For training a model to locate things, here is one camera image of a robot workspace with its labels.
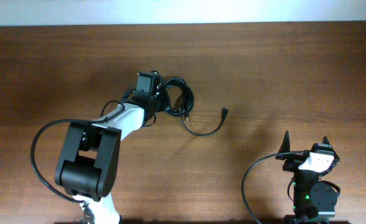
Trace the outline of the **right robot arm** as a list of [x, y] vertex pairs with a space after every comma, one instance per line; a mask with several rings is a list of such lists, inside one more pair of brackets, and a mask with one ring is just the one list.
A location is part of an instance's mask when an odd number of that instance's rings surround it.
[[313, 144], [310, 150], [301, 153], [290, 150], [290, 135], [287, 131], [276, 159], [283, 161], [282, 170], [293, 174], [287, 190], [293, 188], [289, 198], [293, 201], [292, 215], [284, 222], [329, 223], [336, 215], [335, 206], [341, 189], [332, 182], [322, 180], [340, 161], [327, 137]]

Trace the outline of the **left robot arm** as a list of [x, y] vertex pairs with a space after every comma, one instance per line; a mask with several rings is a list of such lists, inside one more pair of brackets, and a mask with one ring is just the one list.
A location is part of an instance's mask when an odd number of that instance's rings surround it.
[[121, 141], [154, 118], [164, 84], [156, 72], [139, 72], [132, 99], [113, 111], [84, 123], [72, 121], [55, 170], [55, 183], [78, 201], [85, 223], [120, 223], [111, 197]]

